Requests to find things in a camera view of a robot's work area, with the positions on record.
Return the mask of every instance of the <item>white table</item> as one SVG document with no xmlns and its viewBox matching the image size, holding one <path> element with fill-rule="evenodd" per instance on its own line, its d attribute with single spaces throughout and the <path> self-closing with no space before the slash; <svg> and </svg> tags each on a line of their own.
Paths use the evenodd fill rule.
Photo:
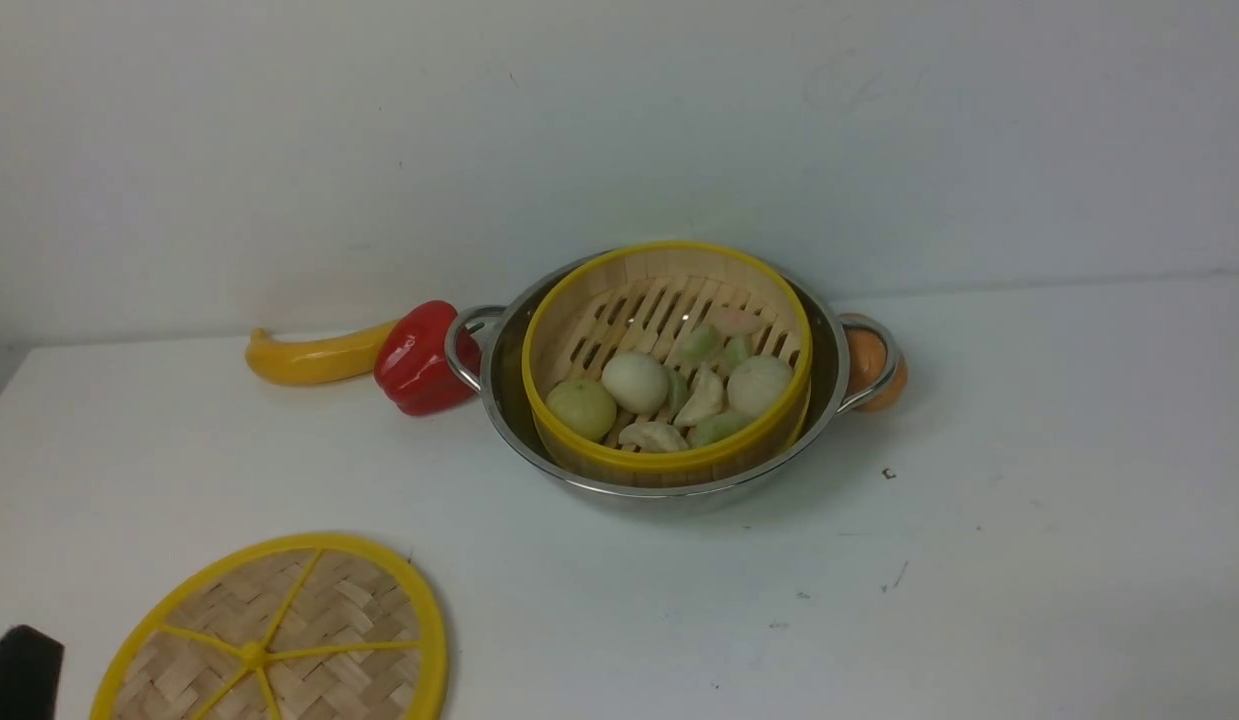
<svg viewBox="0 0 1239 720">
<path fill-rule="evenodd" d="M 563 492 L 478 404 L 263 384 L 243 338 L 36 349 L 0 400 L 0 633 L 66 643 L 83 718 L 186 575 L 337 529 L 431 577 L 455 719 L 1239 719 L 1239 278 L 839 309 L 897 333 L 903 404 L 683 520 Z"/>
</svg>

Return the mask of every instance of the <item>plastic bell pepper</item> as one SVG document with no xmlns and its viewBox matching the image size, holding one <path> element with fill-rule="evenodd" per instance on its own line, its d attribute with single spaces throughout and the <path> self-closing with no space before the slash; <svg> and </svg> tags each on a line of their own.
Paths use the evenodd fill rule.
<svg viewBox="0 0 1239 720">
<path fill-rule="evenodd" d="M 444 300 L 410 310 L 387 335 L 375 359 L 375 383 L 383 395 L 408 415 L 431 415 L 473 395 L 446 366 L 446 331 L 458 311 Z M 481 368 L 481 347 L 465 328 L 456 342 L 458 359 L 473 373 Z"/>
</svg>

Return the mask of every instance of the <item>black object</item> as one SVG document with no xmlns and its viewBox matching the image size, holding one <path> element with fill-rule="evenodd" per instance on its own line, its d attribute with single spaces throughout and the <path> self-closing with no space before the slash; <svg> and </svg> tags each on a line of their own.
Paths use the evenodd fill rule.
<svg viewBox="0 0 1239 720">
<path fill-rule="evenodd" d="M 27 625 L 0 639 L 0 720 L 53 720 L 63 646 Z"/>
</svg>

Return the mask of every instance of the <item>plastic banana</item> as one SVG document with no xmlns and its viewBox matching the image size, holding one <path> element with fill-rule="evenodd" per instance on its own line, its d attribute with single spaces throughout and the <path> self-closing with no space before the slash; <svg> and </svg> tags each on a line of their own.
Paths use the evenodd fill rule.
<svg viewBox="0 0 1239 720">
<path fill-rule="evenodd" d="M 313 385 L 363 375 L 375 369 L 375 357 L 396 325 L 375 325 L 354 333 L 309 342 L 273 340 L 254 328 L 245 348 L 245 364 L 255 375 L 279 385 Z"/>
</svg>

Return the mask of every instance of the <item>yellow spoke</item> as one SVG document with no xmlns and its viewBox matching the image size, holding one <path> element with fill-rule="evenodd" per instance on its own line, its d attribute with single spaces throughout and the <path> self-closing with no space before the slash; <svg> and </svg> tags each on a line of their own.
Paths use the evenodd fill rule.
<svg viewBox="0 0 1239 720">
<path fill-rule="evenodd" d="M 229 682 L 223 683 L 223 687 L 218 689 L 216 694 L 212 694 L 209 700 L 206 701 L 206 705 L 203 705 L 197 711 L 197 714 L 193 715 L 193 720 L 202 720 L 202 718 L 206 718 L 206 714 L 211 711 L 211 709 L 214 708 L 218 701 L 223 700 L 223 696 L 225 696 L 225 694 L 229 693 L 230 689 L 235 687 L 235 684 L 240 683 L 244 675 L 245 675 L 245 667 L 242 667 L 239 670 L 235 672 L 235 675 L 232 675 Z"/>
<path fill-rule="evenodd" d="M 186 641 L 202 643 L 208 647 L 216 648 L 216 651 L 229 653 L 229 656 L 232 657 L 242 657 L 242 652 L 238 648 L 232 647 L 230 644 L 227 644 L 225 642 L 216 637 L 212 637 L 212 634 L 198 633 L 195 632 L 195 630 L 176 628 L 176 626 L 173 625 L 159 625 L 157 632 L 166 634 L 175 634 L 175 637 L 185 638 Z"/>
<path fill-rule="evenodd" d="M 326 647 L 305 647 L 301 651 L 273 652 L 269 661 L 295 661 L 296 657 L 336 656 L 339 652 L 372 652 L 372 651 L 414 651 L 419 647 L 419 641 L 399 641 L 385 643 L 348 643 L 330 644 Z"/>
<path fill-rule="evenodd" d="M 264 673 L 263 667 L 258 667 L 254 670 L 254 677 L 259 679 L 263 700 L 268 701 L 268 711 L 273 715 L 273 720 L 281 720 L 281 708 L 278 708 L 278 699 L 273 695 L 273 685 L 268 684 L 268 673 Z"/>
<path fill-rule="evenodd" d="M 312 553 L 312 560 L 309 560 L 309 564 L 304 565 L 304 573 L 299 574 L 299 580 L 295 580 L 295 584 L 291 585 L 290 591 L 286 592 L 285 600 L 281 601 L 281 607 L 278 608 L 276 618 L 273 618 L 273 625 L 268 626 L 268 632 L 264 633 L 263 639 L 259 641 L 259 644 L 261 644 L 265 651 L 273 643 L 273 638 L 276 637 L 278 630 L 281 628 L 281 620 L 285 618 L 286 611 L 290 610 L 290 604 L 295 601 L 295 596 L 296 594 L 299 594 L 299 589 L 302 587 L 304 584 L 309 581 L 309 575 L 312 575 L 313 568 L 317 566 L 317 560 L 321 560 L 321 553 L 322 553 L 321 550 Z"/>
</svg>

